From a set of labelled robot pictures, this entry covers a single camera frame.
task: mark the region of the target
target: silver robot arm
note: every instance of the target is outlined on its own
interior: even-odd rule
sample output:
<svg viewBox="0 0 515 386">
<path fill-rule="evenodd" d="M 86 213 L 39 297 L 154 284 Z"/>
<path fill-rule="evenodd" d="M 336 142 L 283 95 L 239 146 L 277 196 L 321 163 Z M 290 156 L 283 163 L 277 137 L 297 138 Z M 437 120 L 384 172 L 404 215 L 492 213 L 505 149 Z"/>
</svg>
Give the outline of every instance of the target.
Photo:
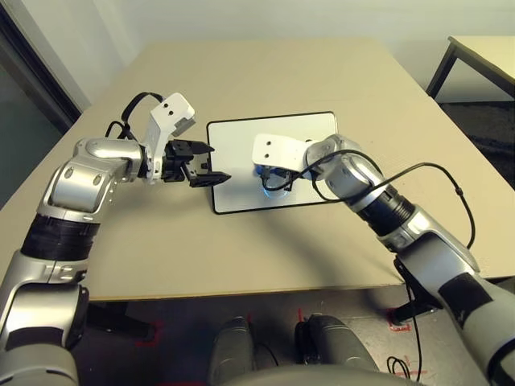
<svg viewBox="0 0 515 386">
<path fill-rule="evenodd" d="M 260 134 L 254 142 L 253 162 L 265 170 L 266 183 L 274 168 L 282 169 L 282 175 L 284 170 L 300 173 L 338 150 L 361 151 L 355 142 L 339 134 L 308 147 L 293 138 Z M 447 310 L 488 381 L 513 382 L 515 296 L 485 281 L 470 251 L 391 185 L 370 191 L 385 177 L 369 160 L 358 154 L 335 155 L 315 168 L 315 176 L 396 253 L 394 264 L 415 296 L 419 294 L 425 302 Z"/>
<path fill-rule="evenodd" d="M 186 178 L 190 186 L 202 187 L 229 178 L 207 165 L 197 170 L 190 164 L 197 154 L 213 150 L 203 142 L 168 141 L 192 125 L 194 113 L 173 94 L 150 113 L 141 145 L 84 139 L 54 173 L 0 287 L 0 384 L 78 384 L 68 349 L 84 330 L 89 295 L 79 283 L 118 184 Z"/>
</svg>

